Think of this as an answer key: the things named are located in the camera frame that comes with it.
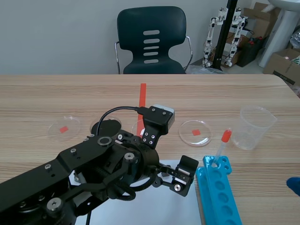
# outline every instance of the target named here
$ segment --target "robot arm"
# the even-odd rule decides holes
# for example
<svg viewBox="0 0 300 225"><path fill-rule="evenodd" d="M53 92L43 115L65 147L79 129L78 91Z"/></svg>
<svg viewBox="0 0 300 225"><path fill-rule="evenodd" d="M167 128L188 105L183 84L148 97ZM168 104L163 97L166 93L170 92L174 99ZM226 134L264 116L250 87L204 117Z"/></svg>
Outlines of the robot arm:
<svg viewBox="0 0 300 225"><path fill-rule="evenodd" d="M105 203L119 199L131 201L135 193L156 180L186 196L193 183L198 161L182 156L175 169L160 164L155 146L168 133L174 110L163 106L136 108L143 115L142 138L121 130L110 136L90 135L84 142L62 151L56 159L0 184L0 221L2 225L74 225ZM74 172L78 186L71 185ZM170 174L171 183L160 180L160 172ZM131 187L138 180L143 185Z"/></svg>
<svg viewBox="0 0 300 225"><path fill-rule="evenodd" d="M203 56L203 61L202 61L204 68L210 67L209 57L210 57L211 48L212 48L211 42L212 42L214 27L215 27L215 25L223 25L223 22L226 20L227 12L228 12L228 9L222 8L219 10L218 17L213 17L211 19L209 32L207 35L207 39L205 41L204 56ZM238 25L238 27L234 34L234 39L231 44L231 49L230 49L229 55L225 58L225 61L224 61L224 63L230 67L232 66L231 60L234 57L234 55L236 54L237 46L240 42L240 32L245 25L245 18L242 18L240 15L241 15L241 8L238 7L235 9L235 12L233 15L233 20L232 20L232 24Z"/></svg>
<svg viewBox="0 0 300 225"><path fill-rule="evenodd" d="M245 18L240 17L238 19L235 19L232 23L237 23L237 22L238 22L238 24L237 24L238 27L234 34L234 38L231 42L230 52L229 52L229 55L225 59L225 65L228 65L230 67L232 66L231 60L233 59L234 55L236 54L236 52L238 50L238 45L240 42L240 32L245 25Z"/></svg>
<svg viewBox="0 0 300 225"><path fill-rule="evenodd" d="M219 10L219 14L218 17L213 17L210 20L210 26L208 29L208 35L205 41L205 48L204 48L204 56L203 56L203 67L207 68L210 67L210 63L209 63L209 57L210 57L210 53L211 53L211 48L212 48L212 36L214 33L214 28L216 25L223 25L223 22L226 20L226 16L227 16L227 12L228 9L224 9L221 8Z"/></svg>

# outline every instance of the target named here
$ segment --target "black pole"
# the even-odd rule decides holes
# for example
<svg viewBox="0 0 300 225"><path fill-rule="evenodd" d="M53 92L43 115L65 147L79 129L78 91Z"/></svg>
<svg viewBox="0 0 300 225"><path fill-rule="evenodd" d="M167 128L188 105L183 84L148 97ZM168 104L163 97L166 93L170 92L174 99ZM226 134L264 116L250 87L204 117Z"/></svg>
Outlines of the black pole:
<svg viewBox="0 0 300 225"><path fill-rule="evenodd" d="M234 15L237 2L238 0L228 0L227 3L228 13L227 13L226 20L224 21L221 28L219 40L217 41L217 48L216 48L214 61L212 63L212 67L215 69L221 70L222 55L225 48L227 36L231 27L231 23L233 21L233 15Z"/></svg>

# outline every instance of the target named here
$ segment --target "blue test tube rack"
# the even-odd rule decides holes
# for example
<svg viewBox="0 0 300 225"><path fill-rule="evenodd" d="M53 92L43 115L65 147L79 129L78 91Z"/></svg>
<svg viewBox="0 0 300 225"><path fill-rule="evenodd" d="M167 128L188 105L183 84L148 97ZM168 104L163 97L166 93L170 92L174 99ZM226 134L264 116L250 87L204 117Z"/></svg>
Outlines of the blue test tube rack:
<svg viewBox="0 0 300 225"><path fill-rule="evenodd" d="M213 160L204 156L204 167L196 171L206 225L242 225L227 177L232 172L229 160L220 156L212 167Z"/></svg>

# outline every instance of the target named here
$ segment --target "red plastic piece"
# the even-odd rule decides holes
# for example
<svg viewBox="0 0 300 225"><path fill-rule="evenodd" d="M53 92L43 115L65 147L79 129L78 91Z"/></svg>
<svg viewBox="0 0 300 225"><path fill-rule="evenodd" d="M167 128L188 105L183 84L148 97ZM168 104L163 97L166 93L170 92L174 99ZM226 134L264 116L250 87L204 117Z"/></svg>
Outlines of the red plastic piece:
<svg viewBox="0 0 300 225"><path fill-rule="evenodd" d="M201 134L201 132L200 132L200 130L192 130L192 133L193 133L193 135L194 136L198 136L198 135L200 135Z"/></svg>
<svg viewBox="0 0 300 225"><path fill-rule="evenodd" d="M222 136L222 139L221 139L222 142L227 143L229 141L232 133L233 133L232 130L226 130Z"/></svg>
<svg viewBox="0 0 300 225"><path fill-rule="evenodd" d="M69 128L67 127L67 126L64 126L64 127L62 127L61 129L60 129L60 132L61 133L65 133L66 131L68 131L69 130Z"/></svg>

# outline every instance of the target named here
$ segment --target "petri dish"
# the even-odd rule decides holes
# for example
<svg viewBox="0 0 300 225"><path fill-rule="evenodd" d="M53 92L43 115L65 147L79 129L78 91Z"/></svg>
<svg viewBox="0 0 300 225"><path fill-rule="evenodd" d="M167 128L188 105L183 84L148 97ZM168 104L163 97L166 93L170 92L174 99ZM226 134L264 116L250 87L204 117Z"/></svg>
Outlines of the petri dish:
<svg viewBox="0 0 300 225"><path fill-rule="evenodd" d="M211 141L212 132L204 121L189 120L179 128L179 136L188 145L202 147Z"/></svg>
<svg viewBox="0 0 300 225"><path fill-rule="evenodd" d="M58 142L64 142L76 137L80 131L81 124L74 116L64 116L56 120L48 128L48 137Z"/></svg>
<svg viewBox="0 0 300 225"><path fill-rule="evenodd" d="M101 117L94 119L90 125L90 133L93 135L97 134L98 123ZM106 116L102 121L99 131L99 136L108 136L116 138L117 134L122 128L121 121L114 116Z"/></svg>
<svg viewBox="0 0 300 225"><path fill-rule="evenodd" d="M142 137L144 134L145 128L144 128L144 122L143 120L139 120L131 128L131 133L135 136Z"/></svg>

